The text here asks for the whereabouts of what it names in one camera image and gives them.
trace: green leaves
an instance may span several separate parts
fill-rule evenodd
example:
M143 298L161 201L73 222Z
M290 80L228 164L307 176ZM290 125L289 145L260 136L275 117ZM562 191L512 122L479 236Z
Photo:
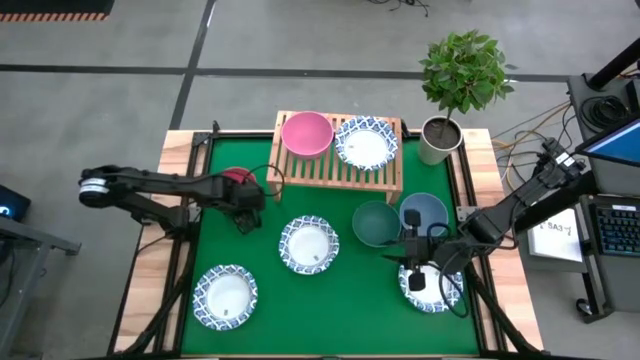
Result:
M489 40L489 35L480 35L473 40L476 44L482 44L483 42Z
M504 53L496 48L497 40L478 30L465 34L451 33L439 43L429 44L424 67L422 90L427 100L438 103L439 110L457 109L466 113L481 110L491 100L504 99L514 89L505 83Z

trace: gray floor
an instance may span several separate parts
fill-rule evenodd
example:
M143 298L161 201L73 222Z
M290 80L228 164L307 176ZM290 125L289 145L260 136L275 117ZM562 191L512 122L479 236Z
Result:
M500 40L516 72L593 71L640 30L632 0L439 0L422 9L364 0L219 0L201 67L417 71L426 44L479 28ZM205 0L118 0L103 23L0 23L0 63L186 66ZM124 212L77 201L81 169L116 163L155 168L181 76L0 73L0 182L34 199L28 222L83 242L77 258L52 257L17 348L46 359L104 354L139 226ZM278 109L394 115L417 127L436 107L406 80L196 77L182 129L269 129ZM563 84L517 83L507 101L454 115L496 135L567 99ZM503 134L510 142L518 130ZM540 131L558 136L555 117ZM575 123L569 134L580 142ZM538 150L537 141L518 150ZM519 163L535 160L525 156ZM531 167L523 167L527 176ZM635 359L640 316L592 325L573 312L576 274L541 271L525 258L546 348Z
M425 19L420 8L387 12L393 1L220 0L200 65L419 71L428 42L477 28L499 40L519 72L581 73L604 65L640 31L629 0L428 3Z

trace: white plate with blue pattern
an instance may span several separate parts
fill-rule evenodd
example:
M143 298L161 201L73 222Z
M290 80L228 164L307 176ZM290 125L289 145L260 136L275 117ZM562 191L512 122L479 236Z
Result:
M303 275L327 270L339 250L338 234L327 220L312 215L301 216L288 223L278 244L284 264Z
M440 295L440 288L438 284L440 271L433 266L423 265L420 267L420 272L425 276L425 288L420 291L409 290L409 275L413 273L411 270L405 270L404 266L400 265L398 271L398 280L400 282L400 290L404 296L409 300L416 309L426 313L439 313L448 311L449 307L442 300ZM456 273L449 276L459 287L464 291L462 274ZM453 286L453 284L447 279L442 278L442 287L447 300L451 306L460 300L460 292Z
M340 159L360 170L378 170L396 157L398 138L391 125L373 116L357 116L336 133Z
M240 265L209 269L193 292L193 314L202 325L217 331L242 325L258 303L253 275Z

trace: red bowl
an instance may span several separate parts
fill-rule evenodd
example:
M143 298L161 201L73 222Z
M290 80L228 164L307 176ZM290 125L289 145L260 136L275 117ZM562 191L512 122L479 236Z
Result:
M303 159L314 159L331 145L333 126L324 115L305 111L285 121L281 136L291 153Z
M249 181L253 181L255 183L256 182L255 175L251 174L247 176L247 174L249 174L249 170L245 168L237 167L237 166L227 168L225 171L222 172L222 176L231 178L236 182L242 183L246 179Z

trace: keyboard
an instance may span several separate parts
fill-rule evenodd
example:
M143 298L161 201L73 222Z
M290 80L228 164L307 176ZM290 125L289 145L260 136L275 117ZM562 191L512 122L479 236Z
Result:
M604 254L640 257L640 211L633 206L596 206Z

